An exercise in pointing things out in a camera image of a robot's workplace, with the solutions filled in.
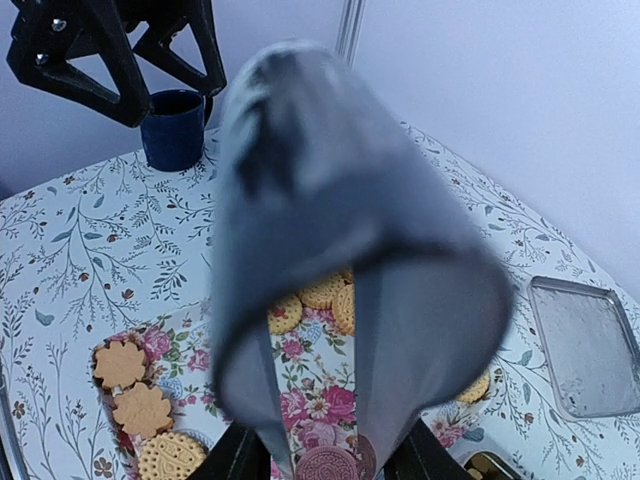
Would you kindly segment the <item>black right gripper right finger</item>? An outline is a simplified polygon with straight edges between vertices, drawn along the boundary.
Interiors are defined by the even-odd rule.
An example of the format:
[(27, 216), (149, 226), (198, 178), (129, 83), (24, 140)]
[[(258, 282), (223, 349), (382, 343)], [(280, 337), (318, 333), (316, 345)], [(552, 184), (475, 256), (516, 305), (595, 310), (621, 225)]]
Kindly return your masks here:
[(440, 444), (427, 425), (418, 419), (384, 466), (386, 480), (471, 480)]

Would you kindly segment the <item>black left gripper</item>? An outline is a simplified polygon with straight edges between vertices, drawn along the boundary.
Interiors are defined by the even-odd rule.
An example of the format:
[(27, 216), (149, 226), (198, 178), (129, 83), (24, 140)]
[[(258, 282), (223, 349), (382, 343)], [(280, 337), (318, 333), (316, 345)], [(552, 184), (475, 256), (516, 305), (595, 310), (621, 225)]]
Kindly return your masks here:
[[(226, 87), (213, 5), (193, 1), (15, 1), (7, 64), (19, 83), (81, 104), (134, 128), (150, 110), (150, 94), (128, 34), (146, 30), (133, 51), (203, 95)], [(109, 89), (71, 64), (96, 55)]]

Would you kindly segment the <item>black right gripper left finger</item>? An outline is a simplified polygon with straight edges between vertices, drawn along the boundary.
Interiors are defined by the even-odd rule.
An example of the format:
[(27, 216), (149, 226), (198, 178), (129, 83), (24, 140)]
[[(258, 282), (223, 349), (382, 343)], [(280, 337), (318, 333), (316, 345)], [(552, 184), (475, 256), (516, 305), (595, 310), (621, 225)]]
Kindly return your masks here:
[(256, 432), (230, 424), (192, 480), (269, 480), (270, 454)]

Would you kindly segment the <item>floral cookie tray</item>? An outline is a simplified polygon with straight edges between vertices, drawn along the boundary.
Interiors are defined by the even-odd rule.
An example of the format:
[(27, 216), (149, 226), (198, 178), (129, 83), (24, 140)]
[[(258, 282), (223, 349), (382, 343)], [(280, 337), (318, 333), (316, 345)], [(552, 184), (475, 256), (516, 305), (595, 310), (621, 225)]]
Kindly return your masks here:
[[(355, 390), (328, 407), (325, 420), (354, 424), (360, 460), (351, 478), (370, 479), (389, 460), (420, 413), (445, 403), (484, 373), (509, 322), (512, 291), (502, 271), (467, 264), (390, 266), (359, 271), (353, 282), (332, 275), (306, 286), (333, 287), (336, 323), (355, 339)], [(215, 301), (211, 327), (212, 387), (217, 403), (259, 435), (284, 474), (293, 468), (288, 432), (308, 418), (280, 401), (267, 317), (289, 320), (302, 292), (249, 303), (250, 289)]]

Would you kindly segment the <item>pink divided cookie tin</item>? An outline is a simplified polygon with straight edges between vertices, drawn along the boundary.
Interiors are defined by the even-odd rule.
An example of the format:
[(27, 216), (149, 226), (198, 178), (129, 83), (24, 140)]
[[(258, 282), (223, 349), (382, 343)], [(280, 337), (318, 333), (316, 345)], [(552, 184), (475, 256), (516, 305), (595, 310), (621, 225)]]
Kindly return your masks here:
[(511, 466), (490, 451), (473, 453), (462, 466), (476, 480), (522, 480)]

